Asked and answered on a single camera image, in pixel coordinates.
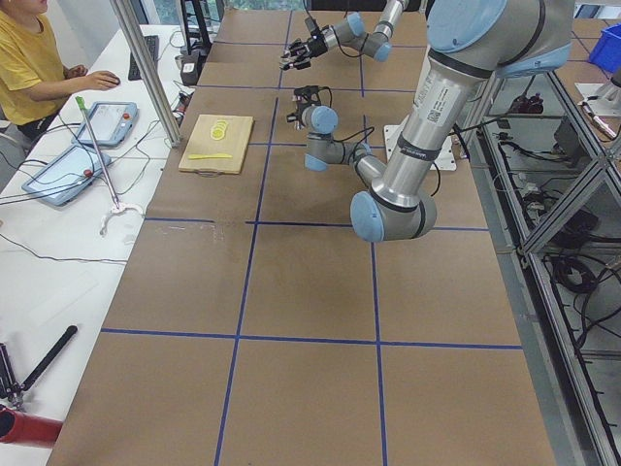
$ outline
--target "tablet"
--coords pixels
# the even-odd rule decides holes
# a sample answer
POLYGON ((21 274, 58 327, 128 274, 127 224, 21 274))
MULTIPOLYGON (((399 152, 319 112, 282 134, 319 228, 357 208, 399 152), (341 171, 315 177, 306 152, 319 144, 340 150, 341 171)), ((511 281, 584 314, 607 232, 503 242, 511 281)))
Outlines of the tablet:
MULTIPOLYGON (((122 143, 137 116, 138 106, 133 102, 95 102, 88 111, 97 144, 104 148, 114 148, 122 143)), ((85 123, 78 129, 76 138, 82 144, 93 144, 85 123)))
MULTIPOLYGON (((109 165, 112 161, 110 157, 104 153, 102 155, 106 165, 109 165)), ((94 150, 70 146, 21 188, 36 199, 62 206, 88 187, 101 171, 101 164, 94 150)))

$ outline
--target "white table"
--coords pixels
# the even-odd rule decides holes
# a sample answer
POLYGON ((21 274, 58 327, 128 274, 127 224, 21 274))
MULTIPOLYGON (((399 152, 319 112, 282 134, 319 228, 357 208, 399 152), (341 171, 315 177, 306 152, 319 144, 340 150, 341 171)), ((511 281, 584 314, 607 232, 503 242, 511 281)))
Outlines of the white table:
MULTIPOLYGON (((175 63, 182 43, 175 26, 143 26, 143 33, 160 37, 158 74, 169 102, 179 94, 180 75, 175 63)), ((91 70, 110 70, 121 78, 121 85, 107 92, 82 92, 87 106, 95 101, 131 101, 139 107, 139 117, 126 140, 114 150, 105 150, 114 159, 110 175, 118 192, 130 186, 147 163, 147 158, 131 150, 120 158, 157 121, 157 114, 142 81, 128 82, 129 48, 118 31, 91 70)), ((76 101, 71 98, 60 113, 67 122, 82 121, 76 101)), ((59 118, 52 124, 60 123, 59 118)), ((67 129, 46 135, 30 152, 28 159, 50 161, 71 144, 67 129)), ((157 186, 169 152, 161 124, 140 144, 151 161, 144 175, 121 200, 147 207, 157 186)), ((41 165, 24 166, 34 174, 41 165)), ((108 234, 99 235, 102 216, 113 204, 101 181, 83 191, 74 201, 54 208, 38 200, 1 205, 23 194, 21 185, 28 179, 17 172, 0 196, 0 233, 28 246, 41 255, 55 257, 109 258, 126 260, 133 248, 143 219, 134 211, 114 216, 108 234)), ((27 413, 64 419, 74 398, 82 372, 106 316, 123 272, 123 264, 98 262, 55 262, 33 256, 30 252, 0 238, 0 342, 7 345, 16 378, 23 382, 69 325, 79 331, 56 357, 46 372, 24 397, 27 413)), ((24 446, 0 445, 2 464, 36 466, 46 464, 50 450, 24 446)))

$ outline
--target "person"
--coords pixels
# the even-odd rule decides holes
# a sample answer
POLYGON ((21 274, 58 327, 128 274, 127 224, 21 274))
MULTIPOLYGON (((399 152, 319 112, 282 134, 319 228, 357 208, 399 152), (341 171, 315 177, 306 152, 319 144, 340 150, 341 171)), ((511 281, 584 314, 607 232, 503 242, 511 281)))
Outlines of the person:
POLYGON ((87 74, 83 65, 63 65, 47 10, 48 0, 0 0, 0 107, 31 140, 71 94, 120 84, 110 71, 87 74))

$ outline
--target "red object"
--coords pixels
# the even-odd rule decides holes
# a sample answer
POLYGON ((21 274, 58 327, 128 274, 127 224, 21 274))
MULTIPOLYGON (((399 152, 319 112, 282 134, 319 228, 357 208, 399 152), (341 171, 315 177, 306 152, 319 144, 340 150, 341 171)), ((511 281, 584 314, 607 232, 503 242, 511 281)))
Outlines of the red object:
POLYGON ((62 422, 27 415, 6 407, 0 410, 0 442, 51 449, 60 434, 62 422))

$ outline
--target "black handle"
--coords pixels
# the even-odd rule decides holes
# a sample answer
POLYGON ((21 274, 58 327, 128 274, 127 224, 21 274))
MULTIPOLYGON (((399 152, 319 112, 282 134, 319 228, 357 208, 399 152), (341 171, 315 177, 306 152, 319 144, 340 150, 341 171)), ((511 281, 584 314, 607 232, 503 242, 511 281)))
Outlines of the black handle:
POLYGON ((9 398, 16 389, 19 389, 19 383, 13 373, 9 352, 4 343, 0 343, 0 398, 9 398))
POLYGON ((53 359, 60 353, 60 351, 64 348, 65 345, 69 342, 69 339, 73 337, 78 331, 78 327, 76 325, 70 325, 65 330, 65 333, 60 337, 60 339, 56 342, 56 344, 51 347, 46 357, 35 367, 34 371, 28 376, 28 378, 21 385, 21 389, 23 391, 27 391, 34 382, 39 379, 41 374, 48 368, 53 359))

